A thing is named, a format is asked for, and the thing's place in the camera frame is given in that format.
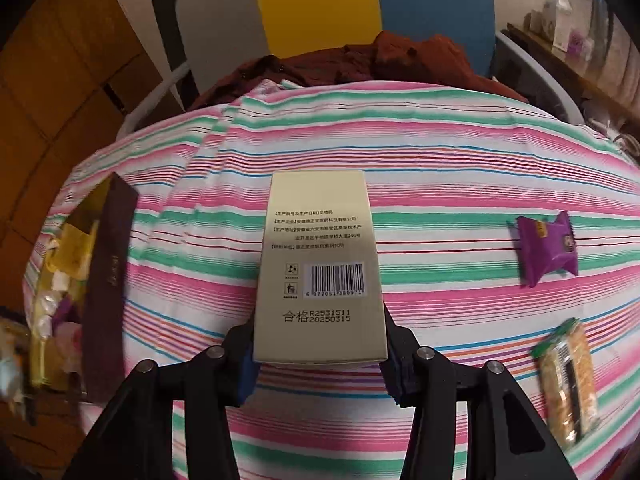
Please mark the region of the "white bed frame rail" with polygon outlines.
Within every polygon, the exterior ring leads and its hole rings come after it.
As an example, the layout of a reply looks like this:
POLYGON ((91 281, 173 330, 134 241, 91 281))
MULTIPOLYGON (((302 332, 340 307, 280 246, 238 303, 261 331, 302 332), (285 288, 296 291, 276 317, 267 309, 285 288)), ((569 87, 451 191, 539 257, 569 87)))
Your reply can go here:
POLYGON ((164 96, 175 87, 176 84, 190 72, 190 65, 188 62, 183 62, 171 74, 165 78, 158 86, 154 88, 129 114, 125 116, 125 120, 120 126, 118 133, 116 134, 116 140, 122 140, 136 131, 140 122, 143 122, 145 118, 157 108, 160 101, 164 96))

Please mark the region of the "wooden side desk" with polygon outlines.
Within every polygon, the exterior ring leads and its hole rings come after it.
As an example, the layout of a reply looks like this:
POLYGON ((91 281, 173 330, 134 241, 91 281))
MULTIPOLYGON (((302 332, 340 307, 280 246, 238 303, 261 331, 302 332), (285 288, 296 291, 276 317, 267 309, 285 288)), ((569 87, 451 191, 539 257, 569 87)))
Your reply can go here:
POLYGON ((568 54, 539 35, 511 23, 507 37, 525 50, 564 89, 585 122, 639 130, 639 55, 633 44, 612 61, 568 54))

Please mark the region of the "black rolled mat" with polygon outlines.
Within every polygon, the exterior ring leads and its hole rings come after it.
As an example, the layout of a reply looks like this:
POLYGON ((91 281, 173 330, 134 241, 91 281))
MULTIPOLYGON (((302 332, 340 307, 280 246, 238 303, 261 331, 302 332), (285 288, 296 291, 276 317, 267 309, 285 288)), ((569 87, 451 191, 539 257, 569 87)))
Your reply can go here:
POLYGON ((189 108, 200 95, 186 62, 186 51, 182 41, 177 16, 177 0, 151 0, 155 21, 169 68, 172 72, 183 68, 184 75, 177 80, 176 87, 184 108, 189 108))

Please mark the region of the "orange wooden wardrobe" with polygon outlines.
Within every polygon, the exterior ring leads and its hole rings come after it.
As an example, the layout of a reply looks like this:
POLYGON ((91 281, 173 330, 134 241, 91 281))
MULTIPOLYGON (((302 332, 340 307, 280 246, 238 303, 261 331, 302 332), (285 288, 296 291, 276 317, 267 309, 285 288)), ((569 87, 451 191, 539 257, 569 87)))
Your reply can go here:
POLYGON ((162 80, 117 0, 1 0, 1 305, 58 190, 162 80))

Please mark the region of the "purple snack packet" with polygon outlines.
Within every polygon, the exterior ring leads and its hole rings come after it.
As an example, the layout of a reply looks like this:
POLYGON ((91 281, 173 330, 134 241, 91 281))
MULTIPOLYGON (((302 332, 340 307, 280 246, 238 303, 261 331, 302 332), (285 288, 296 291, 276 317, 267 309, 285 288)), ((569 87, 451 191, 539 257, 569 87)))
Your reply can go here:
POLYGON ((518 216, 509 224, 522 283, 535 287, 547 274, 579 275, 577 242, 566 210, 553 220, 518 216))

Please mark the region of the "white box on desk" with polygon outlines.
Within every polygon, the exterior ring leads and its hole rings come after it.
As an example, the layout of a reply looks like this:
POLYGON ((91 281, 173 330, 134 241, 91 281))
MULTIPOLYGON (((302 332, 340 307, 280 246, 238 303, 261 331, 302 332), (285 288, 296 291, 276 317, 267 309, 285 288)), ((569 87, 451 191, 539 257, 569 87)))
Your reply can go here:
POLYGON ((563 52, 567 51, 573 30, 572 14, 570 0, 546 0, 541 11, 542 36, 563 52))

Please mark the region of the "purple item on desk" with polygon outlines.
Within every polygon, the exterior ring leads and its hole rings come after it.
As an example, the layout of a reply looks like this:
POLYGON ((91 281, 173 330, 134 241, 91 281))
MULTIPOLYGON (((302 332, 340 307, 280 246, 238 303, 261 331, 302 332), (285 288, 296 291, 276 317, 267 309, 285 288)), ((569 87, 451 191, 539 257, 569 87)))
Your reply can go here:
POLYGON ((582 34, 579 29, 573 29, 568 37, 567 54, 590 62, 593 56, 594 40, 582 34))

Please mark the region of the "gold metal tin box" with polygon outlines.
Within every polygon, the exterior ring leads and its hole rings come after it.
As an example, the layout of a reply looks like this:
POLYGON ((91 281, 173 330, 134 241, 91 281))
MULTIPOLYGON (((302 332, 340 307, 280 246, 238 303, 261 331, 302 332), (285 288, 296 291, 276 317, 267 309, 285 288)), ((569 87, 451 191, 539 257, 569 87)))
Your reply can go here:
POLYGON ((109 174, 48 241, 30 315, 29 379, 66 391, 77 375, 88 402, 105 404, 125 378, 124 304, 138 192, 109 174))

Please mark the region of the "dark red blanket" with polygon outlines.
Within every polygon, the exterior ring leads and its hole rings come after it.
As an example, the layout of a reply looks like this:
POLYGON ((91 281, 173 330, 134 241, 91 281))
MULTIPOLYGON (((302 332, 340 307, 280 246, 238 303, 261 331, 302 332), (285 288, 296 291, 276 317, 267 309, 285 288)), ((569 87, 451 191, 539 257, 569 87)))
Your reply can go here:
POLYGON ((499 81, 474 73, 462 47, 442 35, 414 41, 383 30, 372 44, 344 47, 278 58, 268 54, 240 65, 218 80, 191 105, 192 110, 226 104, 244 96, 265 80, 292 81, 302 87, 350 84, 370 80, 420 82, 498 94, 526 102, 499 81))

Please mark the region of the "grey yellow blue headboard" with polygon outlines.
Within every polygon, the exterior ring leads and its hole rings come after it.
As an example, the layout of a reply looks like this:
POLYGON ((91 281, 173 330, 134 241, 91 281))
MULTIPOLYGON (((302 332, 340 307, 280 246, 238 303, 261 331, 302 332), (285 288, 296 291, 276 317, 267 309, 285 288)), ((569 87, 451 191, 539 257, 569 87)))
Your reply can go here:
POLYGON ((482 76, 495 51, 494 0, 177 0, 176 13, 198 91, 254 58, 370 44, 379 32, 446 36, 482 76))

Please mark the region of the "beige cardboard box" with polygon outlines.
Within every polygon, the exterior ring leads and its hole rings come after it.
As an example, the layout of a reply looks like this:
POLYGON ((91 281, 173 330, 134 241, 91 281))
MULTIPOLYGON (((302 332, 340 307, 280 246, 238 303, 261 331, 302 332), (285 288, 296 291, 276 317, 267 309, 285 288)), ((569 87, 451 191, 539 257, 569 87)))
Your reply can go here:
POLYGON ((350 365, 386 359, 378 251, 359 170, 271 178, 254 316, 254 359, 350 365))

